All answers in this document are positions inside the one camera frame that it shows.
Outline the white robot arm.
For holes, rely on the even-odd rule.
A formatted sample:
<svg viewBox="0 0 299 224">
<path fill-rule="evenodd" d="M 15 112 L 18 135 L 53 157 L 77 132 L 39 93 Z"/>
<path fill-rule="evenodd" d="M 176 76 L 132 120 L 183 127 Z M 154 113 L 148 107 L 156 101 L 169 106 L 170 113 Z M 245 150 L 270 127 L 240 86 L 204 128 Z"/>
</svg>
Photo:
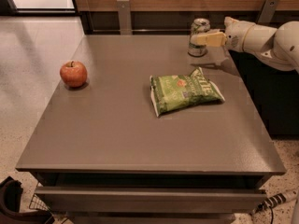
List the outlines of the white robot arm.
<svg viewBox="0 0 299 224">
<path fill-rule="evenodd" d="M 226 17 L 224 26 L 223 32 L 192 35 L 191 42 L 197 46 L 224 46 L 235 52 L 246 52 L 277 70 L 299 73 L 299 21 L 274 28 Z"/>
</svg>

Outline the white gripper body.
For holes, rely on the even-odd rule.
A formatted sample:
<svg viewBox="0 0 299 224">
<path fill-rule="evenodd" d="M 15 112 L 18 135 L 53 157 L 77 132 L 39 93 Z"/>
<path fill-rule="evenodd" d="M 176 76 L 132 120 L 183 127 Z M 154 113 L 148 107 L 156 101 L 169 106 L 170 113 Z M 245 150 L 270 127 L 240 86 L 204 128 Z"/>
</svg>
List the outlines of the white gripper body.
<svg viewBox="0 0 299 224">
<path fill-rule="evenodd" d="M 245 37 L 249 29 L 254 25 L 254 22 L 239 21 L 232 17 L 226 17 L 224 19 L 225 35 L 227 37 L 226 48 L 242 52 Z"/>
</svg>

